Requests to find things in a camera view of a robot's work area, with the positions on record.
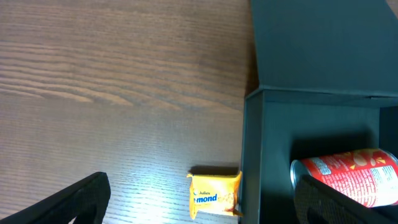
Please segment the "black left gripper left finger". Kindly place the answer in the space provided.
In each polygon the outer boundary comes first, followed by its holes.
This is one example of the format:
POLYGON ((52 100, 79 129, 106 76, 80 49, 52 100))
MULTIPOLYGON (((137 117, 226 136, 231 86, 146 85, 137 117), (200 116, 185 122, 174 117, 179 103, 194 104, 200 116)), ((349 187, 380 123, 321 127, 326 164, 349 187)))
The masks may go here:
POLYGON ((95 172, 1 220, 1 224, 101 224, 111 196, 108 176, 95 172))

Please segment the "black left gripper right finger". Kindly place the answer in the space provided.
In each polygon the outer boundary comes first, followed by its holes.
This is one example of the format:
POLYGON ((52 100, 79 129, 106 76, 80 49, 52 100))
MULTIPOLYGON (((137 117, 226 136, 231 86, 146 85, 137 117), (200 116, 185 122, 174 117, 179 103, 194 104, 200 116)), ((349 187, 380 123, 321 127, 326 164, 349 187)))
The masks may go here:
POLYGON ((367 208, 309 175, 296 185, 294 205, 300 223, 397 223, 397 207, 367 208))

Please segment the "red Pringles can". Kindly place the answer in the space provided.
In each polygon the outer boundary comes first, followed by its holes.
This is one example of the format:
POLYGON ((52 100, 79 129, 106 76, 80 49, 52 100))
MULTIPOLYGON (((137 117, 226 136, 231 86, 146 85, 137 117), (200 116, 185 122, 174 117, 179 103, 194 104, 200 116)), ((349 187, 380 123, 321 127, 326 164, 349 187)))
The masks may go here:
POLYGON ((304 175, 368 208, 397 205, 397 158, 382 149, 358 149, 292 161, 292 186, 296 187, 304 175))

